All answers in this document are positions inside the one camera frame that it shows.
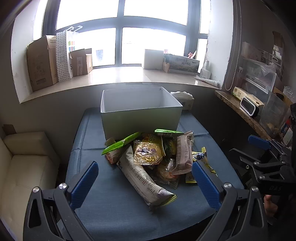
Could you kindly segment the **person's right hand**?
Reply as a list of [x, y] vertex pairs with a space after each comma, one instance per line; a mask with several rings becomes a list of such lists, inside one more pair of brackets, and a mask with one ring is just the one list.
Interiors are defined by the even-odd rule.
[[264, 197], [264, 209], [268, 217], [273, 217], [278, 209], [278, 206], [271, 201], [271, 198], [271, 195]]

